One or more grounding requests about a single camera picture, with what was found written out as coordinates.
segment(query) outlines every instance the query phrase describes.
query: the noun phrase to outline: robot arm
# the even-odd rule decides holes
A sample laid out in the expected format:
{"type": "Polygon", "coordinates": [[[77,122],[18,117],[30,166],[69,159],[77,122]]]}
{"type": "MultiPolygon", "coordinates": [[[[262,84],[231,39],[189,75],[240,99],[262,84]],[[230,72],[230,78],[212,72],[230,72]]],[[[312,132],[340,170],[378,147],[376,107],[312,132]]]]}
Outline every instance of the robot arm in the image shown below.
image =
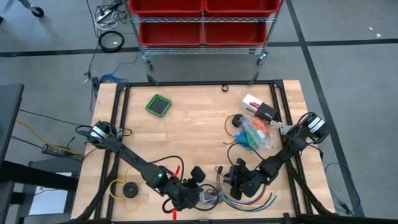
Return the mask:
{"type": "Polygon", "coordinates": [[[227,183],[232,186],[230,192],[232,197],[240,200],[242,193],[247,197],[254,196],[261,184],[271,184],[278,176],[282,165],[308,146],[307,138],[312,139],[312,143],[318,144],[329,135],[325,121],[312,112],[304,114],[298,123],[288,127],[289,130],[286,132],[283,131],[285,128],[281,128],[282,150],[262,160],[257,169],[249,170],[241,158],[237,160],[236,165],[231,166],[226,177],[230,178],[227,183]]]}
{"type": "Polygon", "coordinates": [[[203,189],[198,186],[206,175],[199,167],[194,167],[191,179],[180,180],[166,167],[157,166],[145,161],[134,151],[125,146],[118,138],[116,128],[108,122],[98,121],[89,131],[77,131],[84,135],[98,149],[110,150],[141,173],[146,184],[161,196],[167,195],[174,207],[181,211],[184,208],[195,208],[203,189]]]}

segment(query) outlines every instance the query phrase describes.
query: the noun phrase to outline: red storage bin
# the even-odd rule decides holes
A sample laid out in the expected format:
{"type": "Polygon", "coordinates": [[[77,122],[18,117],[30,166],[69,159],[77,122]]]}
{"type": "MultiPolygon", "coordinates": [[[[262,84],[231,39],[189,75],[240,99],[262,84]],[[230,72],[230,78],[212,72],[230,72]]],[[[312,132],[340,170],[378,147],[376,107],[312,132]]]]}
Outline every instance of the red storage bin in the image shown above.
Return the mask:
{"type": "Polygon", "coordinates": [[[267,17],[279,10],[279,0],[204,0],[208,16],[267,17]]]}
{"type": "Polygon", "coordinates": [[[207,22],[206,45],[263,45],[267,40],[265,22],[207,22]]]}
{"type": "Polygon", "coordinates": [[[145,46],[196,46],[201,44],[199,22],[143,22],[140,41],[145,46]]]}
{"type": "Polygon", "coordinates": [[[203,0],[129,0],[131,12],[140,17],[200,16],[203,0]]]}

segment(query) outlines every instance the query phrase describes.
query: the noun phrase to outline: wooden tabletop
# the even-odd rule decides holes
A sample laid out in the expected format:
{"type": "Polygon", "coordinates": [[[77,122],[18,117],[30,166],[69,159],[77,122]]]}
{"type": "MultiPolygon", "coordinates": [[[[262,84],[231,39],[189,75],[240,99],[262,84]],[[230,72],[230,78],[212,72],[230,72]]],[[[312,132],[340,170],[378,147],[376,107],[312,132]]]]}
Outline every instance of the wooden tabletop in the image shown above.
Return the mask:
{"type": "MultiPolygon", "coordinates": [[[[298,80],[286,80],[284,85],[292,119],[295,123],[301,115],[307,112],[302,89],[298,80]]],[[[110,120],[115,89],[115,84],[102,84],[100,86],[92,124],[95,124],[98,120],[110,120]]],[[[182,157],[185,163],[185,178],[189,177],[189,173],[194,166],[200,166],[206,174],[204,182],[214,184],[216,179],[215,166],[224,166],[223,173],[227,172],[230,167],[226,157],[228,146],[223,144],[223,141],[231,141],[232,138],[224,130],[224,121],[232,114],[249,114],[240,107],[242,99],[248,93],[273,106],[269,85],[230,85],[229,91],[226,93],[221,91],[220,86],[133,87],[130,89],[126,117],[126,128],[131,129],[133,135],[124,137],[123,143],[147,161],[169,155],[178,155],[182,157]],[[155,94],[160,94],[172,101],[172,106],[163,118],[158,118],[145,109],[146,104],[155,94]]],[[[117,125],[120,120],[123,96],[124,93],[121,94],[119,101],[117,125]]],[[[278,97],[279,107],[282,109],[282,100],[279,93],[278,97]]],[[[285,121],[284,111],[281,110],[281,113],[285,121]]],[[[231,132],[235,130],[230,122],[228,122],[227,129],[231,132]]],[[[278,130],[271,131],[271,138],[274,149],[261,151],[262,157],[272,156],[281,149],[278,130]]],[[[86,154],[93,149],[93,146],[88,146],[86,154]]],[[[260,162],[255,154],[241,146],[232,148],[230,156],[232,161],[239,157],[243,158],[250,169],[253,169],[260,162]]],[[[98,190],[103,158],[104,151],[96,150],[84,160],[72,218],[79,216],[84,211],[98,190]]],[[[301,159],[309,188],[325,208],[334,212],[333,201],[318,151],[308,147],[303,151],[301,159]]],[[[159,164],[170,170],[175,170],[180,162],[176,159],[169,159],[159,164]]],[[[121,161],[119,165],[120,179],[129,167],[127,163],[121,161]]],[[[139,182],[141,176],[136,170],[130,169],[126,180],[128,182],[139,182]]],[[[123,196],[122,187],[122,183],[116,182],[117,197],[123,196]]],[[[224,184],[223,187],[229,193],[229,186],[224,184]]],[[[305,210],[302,193],[298,185],[297,189],[301,208],[305,210]]],[[[178,220],[276,218],[283,217],[282,214],[285,212],[294,217],[292,196],[285,166],[281,168],[275,181],[267,187],[266,196],[277,190],[279,194],[276,201],[261,212],[240,212],[225,203],[221,203],[209,212],[185,209],[178,212],[177,218],[178,220]]],[[[161,209],[162,203],[167,197],[161,197],[148,188],[145,183],[139,185],[139,199],[140,205],[134,213],[125,210],[123,200],[115,200],[112,221],[172,219],[171,214],[165,214],[161,209]]],[[[105,216],[107,203],[108,192],[104,195],[102,217],[105,216]]],[[[136,198],[126,200],[127,208],[134,208],[136,205],[136,198]]]]}

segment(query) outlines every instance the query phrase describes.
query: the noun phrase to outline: red clip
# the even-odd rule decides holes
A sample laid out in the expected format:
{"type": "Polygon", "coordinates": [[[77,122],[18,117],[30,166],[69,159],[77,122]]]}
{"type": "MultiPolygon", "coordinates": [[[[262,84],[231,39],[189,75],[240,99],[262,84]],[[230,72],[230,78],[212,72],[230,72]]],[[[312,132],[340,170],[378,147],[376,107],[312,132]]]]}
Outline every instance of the red clip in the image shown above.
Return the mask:
{"type": "Polygon", "coordinates": [[[173,208],[173,220],[177,220],[177,209],[173,208]]]}
{"type": "Polygon", "coordinates": [[[177,170],[174,172],[174,177],[176,177],[179,172],[180,172],[180,165],[177,166],[177,170]]]}

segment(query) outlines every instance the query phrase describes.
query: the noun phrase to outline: orange wire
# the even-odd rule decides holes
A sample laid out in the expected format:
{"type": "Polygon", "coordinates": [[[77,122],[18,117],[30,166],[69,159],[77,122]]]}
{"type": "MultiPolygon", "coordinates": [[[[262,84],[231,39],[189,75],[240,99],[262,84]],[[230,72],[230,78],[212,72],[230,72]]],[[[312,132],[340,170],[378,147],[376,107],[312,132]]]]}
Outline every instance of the orange wire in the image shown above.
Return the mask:
{"type": "MultiPolygon", "coordinates": [[[[233,135],[232,135],[231,133],[229,133],[229,132],[226,130],[226,123],[227,123],[228,119],[230,119],[230,117],[233,117],[233,116],[235,116],[235,114],[232,114],[231,116],[228,116],[228,117],[225,119],[225,122],[224,122],[224,130],[225,130],[225,132],[226,132],[229,136],[231,136],[231,137],[233,137],[233,135]]],[[[234,144],[234,143],[235,143],[235,140],[234,140],[233,142],[223,142],[223,143],[226,144],[226,145],[228,145],[228,144],[234,144]]]]}
{"type": "Polygon", "coordinates": [[[233,116],[235,116],[235,114],[232,114],[231,116],[228,116],[228,117],[225,119],[225,122],[224,122],[224,129],[225,129],[225,132],[226,132],[229,136],[231,136],[231,137],[233,137],[233,135],[230,134],[230,133],[226,130],[226,122],[228,121],[228,119],[230,119],[230,118],[233,117],[233,116]]]}

